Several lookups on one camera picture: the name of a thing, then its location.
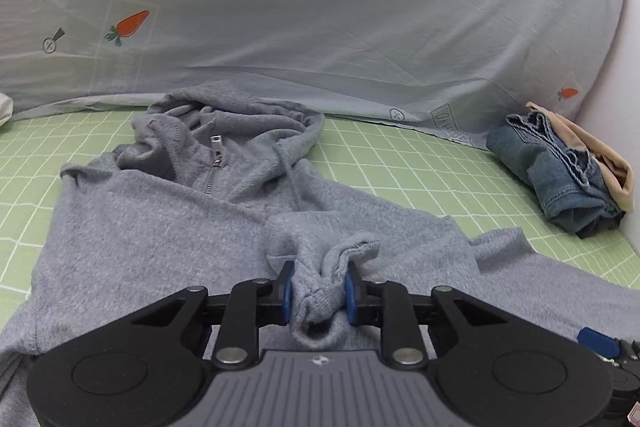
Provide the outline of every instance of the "bed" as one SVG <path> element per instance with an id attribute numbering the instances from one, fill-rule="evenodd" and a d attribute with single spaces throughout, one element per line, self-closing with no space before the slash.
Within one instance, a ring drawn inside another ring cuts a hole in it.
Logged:
<path id="1" fill-rule="evenodd" d="M 29 295 L 65 162 L 87 163 L 132 141 L 140 110 L 84 111 L 0 128 L 0 327 Z M 327 119 L 308 154 L 328 179 L 439 216 L 469 237 L 522 227 L 540 253 L 640 289 L 640 257 L 619 231 L 580 240 L 544 221 L 535 195 L 488 152 L 414 130 Z"/>

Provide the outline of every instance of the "zipper pull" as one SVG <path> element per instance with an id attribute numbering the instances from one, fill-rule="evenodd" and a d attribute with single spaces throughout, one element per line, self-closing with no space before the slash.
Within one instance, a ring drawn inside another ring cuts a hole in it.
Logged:
<path id="1" fill-rule="evenodd" d="M 211 137 L 211 149 L 213 150 L 213 166 L 220 167 L 222 164 L 222 136 Z"/>

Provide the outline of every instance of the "carrot print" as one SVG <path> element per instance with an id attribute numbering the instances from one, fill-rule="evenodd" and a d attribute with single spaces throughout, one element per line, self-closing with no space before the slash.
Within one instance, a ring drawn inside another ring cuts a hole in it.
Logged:
<path id="1" fill-rule="evenodd" d="M 108 41 L 115 40 L 116 46 L 121 46 L 122 41 L 120 39 L 130 37 L 138 31 L 138 28 L 140 28 L 140 25 L 148 15 L 149 10 L 142 10 L 142 12 L 138 12 L 131 17 L 121 20 L 118 24 L 111 27 L 110 33 L 107 33 L 104 38 Z"/>
<path id="2" fill-rule="evenodd" d="M 578 93 L 580 93 L 580 91 L 574 89 L 573 87 L 565 87 L 564 89 L 558 91 L 558 100 L 569 100 Z"/>

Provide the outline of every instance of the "beige fabric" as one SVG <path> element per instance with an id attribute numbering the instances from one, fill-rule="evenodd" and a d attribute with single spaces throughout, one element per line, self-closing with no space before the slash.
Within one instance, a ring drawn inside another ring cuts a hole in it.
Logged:
<path id="1" fill-rule="evenodd" d="M 14 113 L 14 101 L 0 92 L 0 127 L 2 127 Z"/>
<path id="2" fill-rule="evenodd" d="M 600 165 L 602 177 L 613 200 L 625 212 L 634 211 L 634 173 L 631 165 L 620 154 L 560 114 L 532 102 L 527 103 L 527 109 L 544 113 L 554 133 L 567 147 L 589 150 Z"/>

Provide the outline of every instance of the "blue denim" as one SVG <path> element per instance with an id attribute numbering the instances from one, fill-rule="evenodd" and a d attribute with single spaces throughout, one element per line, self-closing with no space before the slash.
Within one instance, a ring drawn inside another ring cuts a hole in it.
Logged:
<path id="1" fill-rule="evenodd" d="M 541 112 L 510 114 L 507 124 L 487 135 L 486 146 L 535 190 L 548 221 L 581 238 L 620 225 L 625 213 L 590 152 L 567 147 Z"/>

